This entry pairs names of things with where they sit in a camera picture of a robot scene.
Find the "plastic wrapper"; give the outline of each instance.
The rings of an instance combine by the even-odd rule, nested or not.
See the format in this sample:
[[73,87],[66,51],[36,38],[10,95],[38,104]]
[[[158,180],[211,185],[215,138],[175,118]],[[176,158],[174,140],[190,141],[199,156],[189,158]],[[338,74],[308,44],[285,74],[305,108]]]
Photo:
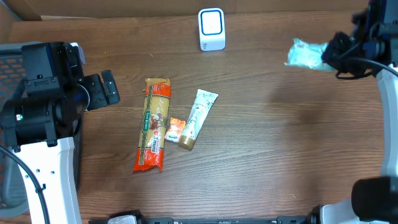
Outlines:
[[166,133],[165,139],[171,142],[178,143],[182,131],[185,128],[185,121],[181,121],[177,118],[170,118],[170,128]]
[[163,170],[164,136],[171,96],[170,80],[146,79],[141,133],[133,171],[158,167]]
[[333,71],[335,70],[333,67],[322,61],[322,54],[327,47],[328,43],[308,44],[300,39],[294,39],[293,47],[289,51],[285,65],[321,71]]

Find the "wood grain surface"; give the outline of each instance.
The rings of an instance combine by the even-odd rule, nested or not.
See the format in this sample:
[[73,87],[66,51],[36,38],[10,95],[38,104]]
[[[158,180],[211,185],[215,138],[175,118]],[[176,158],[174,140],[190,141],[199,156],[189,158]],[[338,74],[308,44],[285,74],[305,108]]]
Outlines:
[[2,0],[23,21],[39,21],[40,14],[36,12],[29,0]]
[[[286,67],[292,39],[350,32],[353,11],[227,15],[226,48],[201,52],[197,16],[14,23],[10,41],[78,42],[85,74],[111,69],[118,105],[83,126],[82,219],[141,209],[148,217],[306,215],[379,175],[382,105],[373,78]],[[167,142],[164,171],[132,173],[144,79],[170,78],[169,115],[187,119],[197,90],[220,96],[193,151]],[[29,215],[0,223],[29,223]]]
[[368,0],[6,0],[16,2],[17,10],[35,11],[42,16],[133,17],[189,16],[203,8],[219,7],[224,13],[363,10]]
[[8,41],[12,23],[17,21],[10,11],[0,3],[0,44]]

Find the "white device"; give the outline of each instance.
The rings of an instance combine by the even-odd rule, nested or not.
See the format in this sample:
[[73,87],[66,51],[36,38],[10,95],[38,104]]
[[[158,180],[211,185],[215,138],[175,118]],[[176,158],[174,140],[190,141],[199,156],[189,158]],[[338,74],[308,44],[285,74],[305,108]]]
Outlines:
[[[81,224],[75,180],[73,178],[73,138],[57,140],[57,145],[48,147],[45,141],[21,146],[15,153],[35,174],[43,190],[50,223]],[[19,167],[29,203],[32,224],[43,224],[44,215],[40,200],[32,180],[23,168]]]
[[199,39],[202,51],[225,48],[224,12],[219,8],[202,9],[198,14]]
[[[381,176],[398,176],[398,77],[383,69],[377,75],[384,117],[384,158]],[[325,205],[320,211],[322,224],[388,224],[388,222],[362,222],[355,215],[351,199],[333,205]]]

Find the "tube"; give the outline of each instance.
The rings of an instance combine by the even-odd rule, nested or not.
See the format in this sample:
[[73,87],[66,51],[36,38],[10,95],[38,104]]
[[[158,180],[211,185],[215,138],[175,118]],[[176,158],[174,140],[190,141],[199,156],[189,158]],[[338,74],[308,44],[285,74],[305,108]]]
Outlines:
[[178,143],[180,147],[192,150],[199,131],[217,97],[218,94],[216,93],[198,90],[197,97],[193,102],[187,125],[185,126],[180,138],[180,142]]

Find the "pasta package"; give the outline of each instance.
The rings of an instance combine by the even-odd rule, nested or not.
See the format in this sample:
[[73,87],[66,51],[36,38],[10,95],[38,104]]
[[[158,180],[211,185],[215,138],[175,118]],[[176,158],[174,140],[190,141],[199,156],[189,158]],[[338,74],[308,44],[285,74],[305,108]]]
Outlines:
[[147,78],[141,133],[133,171],[163,170],[164,136],[171,96],[169,79]]

